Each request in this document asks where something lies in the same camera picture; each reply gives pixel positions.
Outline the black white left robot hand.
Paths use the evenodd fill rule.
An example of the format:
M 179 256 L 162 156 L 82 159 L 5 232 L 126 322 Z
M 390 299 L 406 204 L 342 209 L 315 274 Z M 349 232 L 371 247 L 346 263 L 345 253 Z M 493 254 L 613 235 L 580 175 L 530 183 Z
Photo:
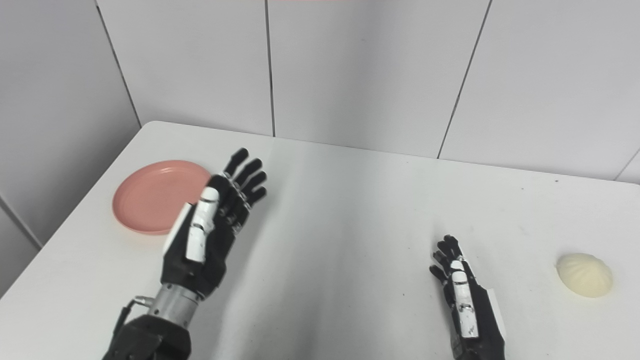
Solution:
M 196 201 L 180 210 L 164 245 L 160 283 L 208 298 L 226 275 L 227 257 L 252 208 L 267 194 L 266 180 L 259 158 L 250 159 L 246 148 L 233 153 Z

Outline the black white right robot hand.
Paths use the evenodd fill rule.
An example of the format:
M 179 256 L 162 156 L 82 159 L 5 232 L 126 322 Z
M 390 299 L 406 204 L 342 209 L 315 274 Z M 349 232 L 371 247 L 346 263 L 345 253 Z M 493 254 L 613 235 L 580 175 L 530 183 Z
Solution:
M 450 314 L 455 360 L 504 360 L 505 335 L 495 296 L 478 283 L 459 241 L 450 234 L 436 244 L 430 273 L 441 285 Z

